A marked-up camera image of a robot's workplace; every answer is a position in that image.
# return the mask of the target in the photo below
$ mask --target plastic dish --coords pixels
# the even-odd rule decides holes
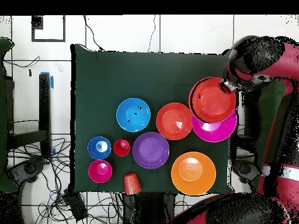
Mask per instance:
[[[169,144],[161,134],[146,132],[134,142],[133,156],[141,167],[156,169],[167,161]]]
[[[192,116],[192,128],[195,134],[207,142],[221,142],[227,139],[237,126],[237,115],[220,123],[205,123]]]
[[[113,150],[118,156],[125,156],[130,151],[130,144],[127,140],[119,139],[113,145]]]
[[[189,95],[192,114],[206,123],[219,123],[231,116],[236,108],[236,94],[225,93],[221,78],[204,78],[198,81]]]
[[[206,193],[214,184],[216,169],[212,160],[199,152],[179,156],[171,169],[173,185],[187,195]]]
[[[143,130],[151,119],[147,103],[138,98],[129,98],[120,103],[116,111],[116,120],[128,132]]]
[[[96,160],[89,166],[88,175],[95,183],[105,183],[112,176],[112,167],[105,160]]]
[[[156,126],[163,137],[180,140],[192,130],[191,116],[191,111],[184,104],[169,103],[158,112]]]
[[[92,158],[102,160],[110,155],[111,143],[103,136],[96,136],[89,141],[87,150]]]

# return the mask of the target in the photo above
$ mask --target blue bowl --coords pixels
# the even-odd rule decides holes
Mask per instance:
[[[89,141],[87,150],[92,158],[103,160],[111,153],[111,143],[103,136],[96,136]]]
[[[120,103],[116,111],[119,125],[128,132],[143,130],[151,119],[148,104],[138,98],[129,98]]]

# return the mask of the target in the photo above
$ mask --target orange plate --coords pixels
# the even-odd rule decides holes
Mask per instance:
[[[189,108],[193,115],[207,123],[227,119],[236,108],[236,94],[220,88],[221,78],[204,78],[198,81],[189,95]]]
[[[182,193],[200,195],[206,193],[214,184],[216,169],[208,156],[199,152],[188,152],[175,160],[171,179]]]
[[[191,111],[184,104],[169,103],[158,112],[156,126],[163,137],[180,140],[192,130],[191,116]]]

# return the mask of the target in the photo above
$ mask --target table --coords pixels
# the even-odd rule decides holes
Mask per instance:
[[[132,153],[125,157],[113,151],[106,159],[113,168],[111,179],[94,183],[88,167],[94,161],[87,145],[95,136],[113,145],[126,139],[133,146],[148,131],[158,132],[155,120],[162,106],[170,102],[188,104],[193,85],[200,79],[220,77],[228,59],[224,55],[164,54],[143,52],[96,52],[75,45],[75,191],[124,192],[124,175],[137,173],[143,192],[178,193],[171,180],[175,159],[189,151],[206,154],[214,162],[217,177],[208,193],[230,193],[227,186],[228,140],[209,143],[192,131],[179,141],[168,141],[170,155],[160,168],[147,170],[136,164]],[[125,99],[143,99],[151,109],[148,126],[136,133],[123,130],[116,121],[118,105]]]

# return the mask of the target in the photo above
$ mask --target pink bowl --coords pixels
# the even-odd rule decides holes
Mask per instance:
[[[112,167],[105,160],[96,160],[89,166],[88,175],[95,183],[105,183],[112,176]]]
[[[207,142],[221,142],[227,139],[237,126],[237,115],[219,123],[205,123],[192,115],[192,128],[195,134]]]

